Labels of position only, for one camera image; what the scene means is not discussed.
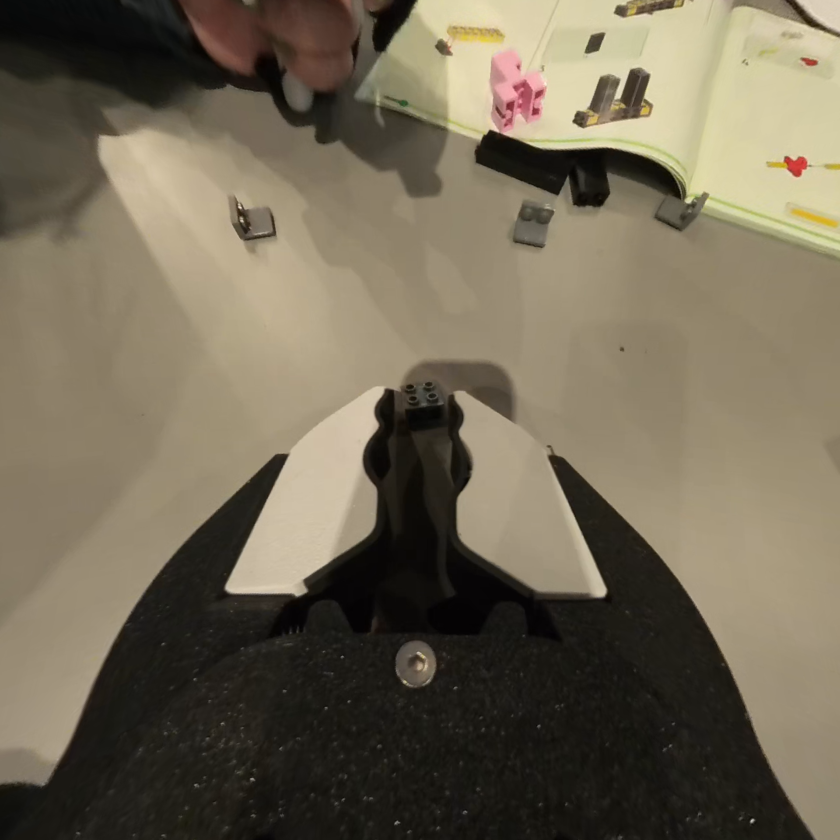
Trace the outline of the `pale green instruction booklet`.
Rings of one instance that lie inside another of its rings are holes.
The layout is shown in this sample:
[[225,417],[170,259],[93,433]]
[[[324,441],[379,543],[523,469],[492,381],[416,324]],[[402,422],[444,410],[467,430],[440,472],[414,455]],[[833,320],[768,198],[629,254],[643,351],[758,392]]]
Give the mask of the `pale green instruction booklet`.
[[416,2],[355,97],[480,138],[490,60],[547,82],[514,139],[624,151],[709,215],[838,256],[838,36],[733,2]]

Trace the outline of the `grey hinge brick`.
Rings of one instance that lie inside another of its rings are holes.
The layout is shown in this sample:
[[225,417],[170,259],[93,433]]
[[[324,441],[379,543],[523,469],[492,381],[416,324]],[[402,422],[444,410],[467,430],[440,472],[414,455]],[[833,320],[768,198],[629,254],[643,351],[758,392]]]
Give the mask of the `grey hinge brick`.
[[708,198],[708,192],[703,192],[690,201],[681,200],[677,196],[665,196],[658,205],[654,218],[674,230],[684,232],[701,214]]

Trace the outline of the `person's left hand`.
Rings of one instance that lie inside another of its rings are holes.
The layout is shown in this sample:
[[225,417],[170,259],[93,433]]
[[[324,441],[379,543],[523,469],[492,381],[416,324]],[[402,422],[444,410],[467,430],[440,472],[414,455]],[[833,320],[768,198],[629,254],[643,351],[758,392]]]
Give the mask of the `person's left hand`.
[[349,1],[181,1],[198,42],[220,67],[243,77],[278,56],[313,91],[335,91],[353,73],[361,13]]

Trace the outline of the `long black brick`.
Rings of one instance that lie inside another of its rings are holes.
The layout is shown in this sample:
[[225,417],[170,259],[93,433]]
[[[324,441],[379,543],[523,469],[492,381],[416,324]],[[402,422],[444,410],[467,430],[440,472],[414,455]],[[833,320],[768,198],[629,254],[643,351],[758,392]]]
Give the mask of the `long black brick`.
[[489,131],[476,146],[475,160],[489,170],[557,196],[569,177],[574,153],[540,149]]

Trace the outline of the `grey two-stud plate brick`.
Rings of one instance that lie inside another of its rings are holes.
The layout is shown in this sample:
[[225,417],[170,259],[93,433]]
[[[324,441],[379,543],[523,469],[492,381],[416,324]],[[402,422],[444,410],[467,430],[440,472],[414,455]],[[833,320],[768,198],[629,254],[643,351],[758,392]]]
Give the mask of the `grey two-stud plate brick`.
[[553,216],[552,204],[531,199],[523,200],[512,228],[512,242],[537,249],[544,248],[548,242],[548,232]]

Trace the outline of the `short black brick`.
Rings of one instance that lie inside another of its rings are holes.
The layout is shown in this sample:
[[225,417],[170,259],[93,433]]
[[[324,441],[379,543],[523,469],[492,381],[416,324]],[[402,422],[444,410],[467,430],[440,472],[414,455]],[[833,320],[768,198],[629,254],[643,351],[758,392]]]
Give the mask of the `short black brick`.
[[601,155],[577,157],[570,167],[569,182],[575,207],[602,207],[611,194]]

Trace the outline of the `person's left forearm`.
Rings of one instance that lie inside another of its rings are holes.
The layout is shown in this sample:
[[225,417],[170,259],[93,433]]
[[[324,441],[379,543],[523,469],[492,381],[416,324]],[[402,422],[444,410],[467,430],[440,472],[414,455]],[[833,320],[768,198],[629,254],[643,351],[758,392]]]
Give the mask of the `person's left forearm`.
[[2,47],[34,47],[35,71],[59,61],[124,92],[162,96],[222,78],[171,1],[2,1]]

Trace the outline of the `grey angle bracket brick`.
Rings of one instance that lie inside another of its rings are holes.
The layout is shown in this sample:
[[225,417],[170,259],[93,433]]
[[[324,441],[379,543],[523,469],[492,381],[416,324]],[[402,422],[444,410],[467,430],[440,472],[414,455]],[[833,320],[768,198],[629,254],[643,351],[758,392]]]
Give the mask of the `grey angle bracket brick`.
[[234,194],[227,197],[230,223],[236,235],[244,242],[275,238],[277,226],[267,206],[245,207]]

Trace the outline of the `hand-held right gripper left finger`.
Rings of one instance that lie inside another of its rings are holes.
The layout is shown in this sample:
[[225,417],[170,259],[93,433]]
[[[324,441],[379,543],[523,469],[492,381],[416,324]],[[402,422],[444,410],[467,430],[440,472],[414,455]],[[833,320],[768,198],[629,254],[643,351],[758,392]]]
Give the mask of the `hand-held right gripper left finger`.
[[396,393],[373,387],[291,449],[225,584],[227,595],[305,595],[382,524]]

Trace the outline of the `dark grey square brick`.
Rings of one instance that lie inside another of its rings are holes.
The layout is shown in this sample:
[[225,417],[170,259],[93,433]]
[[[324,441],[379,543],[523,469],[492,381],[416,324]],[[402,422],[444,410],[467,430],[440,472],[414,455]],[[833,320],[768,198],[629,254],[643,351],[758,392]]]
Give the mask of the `dark grey square brick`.
[[410,431],[446,426],[448,397],[435,380],[405,383],[401,398],[404,422]]

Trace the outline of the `pink brick figure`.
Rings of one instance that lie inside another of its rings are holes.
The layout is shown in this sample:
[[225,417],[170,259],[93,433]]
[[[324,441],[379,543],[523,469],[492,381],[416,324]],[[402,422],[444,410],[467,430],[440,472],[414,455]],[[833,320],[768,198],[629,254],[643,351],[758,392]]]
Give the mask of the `pink brick figure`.
[[543,115],[547,82],[538,70],[525,71],[516,50],[496,53],[490,60],[490,120],[496,131],[507,134],[519,119],[537,122]]

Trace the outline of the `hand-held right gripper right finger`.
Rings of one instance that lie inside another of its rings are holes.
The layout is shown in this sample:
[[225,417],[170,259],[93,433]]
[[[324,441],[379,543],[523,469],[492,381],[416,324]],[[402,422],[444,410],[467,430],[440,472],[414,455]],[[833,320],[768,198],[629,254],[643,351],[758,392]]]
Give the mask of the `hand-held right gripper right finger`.
[[455,501],[455,533],[464,549],[522,594],[606,598],[547,447],[467,392],[453,394],[453,408],[455,443],[468,467]]

